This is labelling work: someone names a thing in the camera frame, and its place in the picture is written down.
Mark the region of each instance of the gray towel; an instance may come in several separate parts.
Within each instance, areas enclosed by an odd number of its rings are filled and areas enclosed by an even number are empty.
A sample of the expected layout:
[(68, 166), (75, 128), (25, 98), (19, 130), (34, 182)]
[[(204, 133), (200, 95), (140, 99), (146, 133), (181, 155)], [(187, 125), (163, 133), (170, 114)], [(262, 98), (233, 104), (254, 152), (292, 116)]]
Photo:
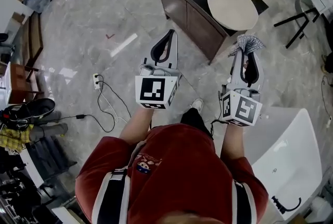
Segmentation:
[(248, 55), (264, 47), (265, 45), (254, 35), (239, 35), (228, 57), (236, 55), (239, 49), (242, 49), (244, 54)]

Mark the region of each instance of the white shoe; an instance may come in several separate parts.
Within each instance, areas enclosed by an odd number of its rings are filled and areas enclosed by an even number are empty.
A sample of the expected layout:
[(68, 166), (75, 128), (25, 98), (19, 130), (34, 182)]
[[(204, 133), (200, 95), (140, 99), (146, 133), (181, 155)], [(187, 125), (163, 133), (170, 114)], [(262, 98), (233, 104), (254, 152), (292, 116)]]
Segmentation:
[(190, 107), (197, 109), (198, 112), (200, 113), (203, 108), (203, 100), (201, 98), (197, 98), (196, 100), (194, 100), (194, 102), (192, 103), (192, 105)]

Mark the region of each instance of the brown cabinet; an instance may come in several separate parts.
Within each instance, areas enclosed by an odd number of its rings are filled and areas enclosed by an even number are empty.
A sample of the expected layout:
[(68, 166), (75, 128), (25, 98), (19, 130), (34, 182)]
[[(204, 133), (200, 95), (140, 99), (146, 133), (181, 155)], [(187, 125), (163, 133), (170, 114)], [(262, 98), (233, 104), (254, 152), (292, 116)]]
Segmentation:
[(187, 4), (187, 33), (210, 61), (224, 40), (224, 36), (190, 4)]
[(177, 23), (183, 30), (187, 28), (185, 0), (162, 0), (165, 14)]
[(190, 1), (162, 0), (164, 12), (196, 43), (212, 62), (227, 35), (209, 15), (201, 14)]

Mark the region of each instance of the plaid fabric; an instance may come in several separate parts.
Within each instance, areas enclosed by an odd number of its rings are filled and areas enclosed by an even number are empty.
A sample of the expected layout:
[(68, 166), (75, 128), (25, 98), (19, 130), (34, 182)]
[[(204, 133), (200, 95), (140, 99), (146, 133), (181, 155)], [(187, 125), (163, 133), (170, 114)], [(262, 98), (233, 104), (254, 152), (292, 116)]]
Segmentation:
[(0, 131), (0, 147), (21, 152), (23, 145), (30, 142), (29, 134), (32, 128), (33, 125), (29, 125), (25, 131), (19, 131), (4, 127)]

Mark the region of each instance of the white sink basin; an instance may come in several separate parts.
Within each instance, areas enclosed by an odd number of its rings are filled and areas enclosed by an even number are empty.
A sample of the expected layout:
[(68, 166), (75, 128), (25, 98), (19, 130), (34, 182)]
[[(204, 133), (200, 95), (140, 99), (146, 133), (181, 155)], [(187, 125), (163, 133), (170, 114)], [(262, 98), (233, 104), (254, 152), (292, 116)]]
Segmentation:
[[(299, 197), (302, 205), (319, 186), (321, 160), (306, 109), (268, 108), (245, 131), (244, 144), (246, 157), (271, 202), (275, 196), (285, 208), (294, 208)], [(297, 211), (281, 216), (287, 220)]]

